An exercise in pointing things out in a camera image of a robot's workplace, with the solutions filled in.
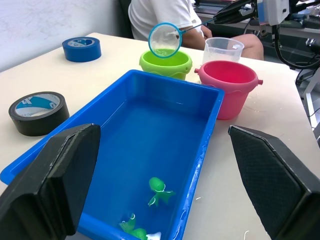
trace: blue plastic tub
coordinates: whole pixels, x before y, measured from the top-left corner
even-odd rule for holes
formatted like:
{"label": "blue plastic tub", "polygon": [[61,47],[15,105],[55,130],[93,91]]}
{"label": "blue plastic tub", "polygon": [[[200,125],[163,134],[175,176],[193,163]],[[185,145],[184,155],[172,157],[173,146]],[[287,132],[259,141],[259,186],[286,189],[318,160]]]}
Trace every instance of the blue plastic tub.
{"label": "blue plastic tub", "polygon": [[[56,133],[98,124],[98,160],[78,231],[94,240],[136,240],[119,227],[134,213],[135,228],[180,240],[223,96],[220,89],[131,70],[11,163],[0,179],[9,184]],[[152,177],[176,192],[168,205],[148,206]]]}

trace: blue tape roll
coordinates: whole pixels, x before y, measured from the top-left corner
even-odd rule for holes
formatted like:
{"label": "blue tape roll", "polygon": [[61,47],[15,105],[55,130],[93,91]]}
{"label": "blue tape roll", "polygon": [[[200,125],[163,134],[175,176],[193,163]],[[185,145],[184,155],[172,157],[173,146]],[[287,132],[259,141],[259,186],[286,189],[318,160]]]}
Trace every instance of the blue tape roll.
{"label": "blue tape roll", "polygon": [[94,37],[80,36],[62,43],[65,58],[71,62],[84,63],[101,57],[100,41]]}

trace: black tape roll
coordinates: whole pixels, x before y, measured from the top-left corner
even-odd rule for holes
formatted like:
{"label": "black tape roll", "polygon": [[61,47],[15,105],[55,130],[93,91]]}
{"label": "black tape roll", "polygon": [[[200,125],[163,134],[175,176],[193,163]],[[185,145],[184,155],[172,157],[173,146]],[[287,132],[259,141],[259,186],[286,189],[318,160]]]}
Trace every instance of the black tape roll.
{"label": "black tape roll", "polygon": [[43,91],[15,101],[9,115],[21,134],[35,137],[50,133],[69,118],[69,111],[64,96]]}

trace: pink bucket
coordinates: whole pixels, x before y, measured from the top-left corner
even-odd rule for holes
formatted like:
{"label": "pink bucket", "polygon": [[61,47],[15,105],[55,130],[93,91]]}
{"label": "pink bucket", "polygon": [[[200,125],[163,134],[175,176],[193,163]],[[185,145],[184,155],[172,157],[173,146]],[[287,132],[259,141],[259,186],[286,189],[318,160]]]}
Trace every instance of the pink bucket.
{"label": "pink bucket", "polygon": [[241,112],[248,94],[263,81],[251,68],[232,61],[209,61],[198,73],[202,84],[224,90],[218,119],[233,119]]}

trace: person's leg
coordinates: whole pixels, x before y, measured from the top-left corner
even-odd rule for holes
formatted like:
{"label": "person's leg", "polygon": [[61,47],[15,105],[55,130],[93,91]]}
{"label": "person's leg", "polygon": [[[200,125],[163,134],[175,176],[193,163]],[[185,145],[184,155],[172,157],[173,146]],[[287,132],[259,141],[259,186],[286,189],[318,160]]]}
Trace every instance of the person's leg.
{"label": "person's leg", "polygon": [[264,46],[256,35],[245,34],[233,37],[233,39],[238,40],[239,42],[244,44],[244,49],[241,55],[242,57],[248,59],[264,60]]}

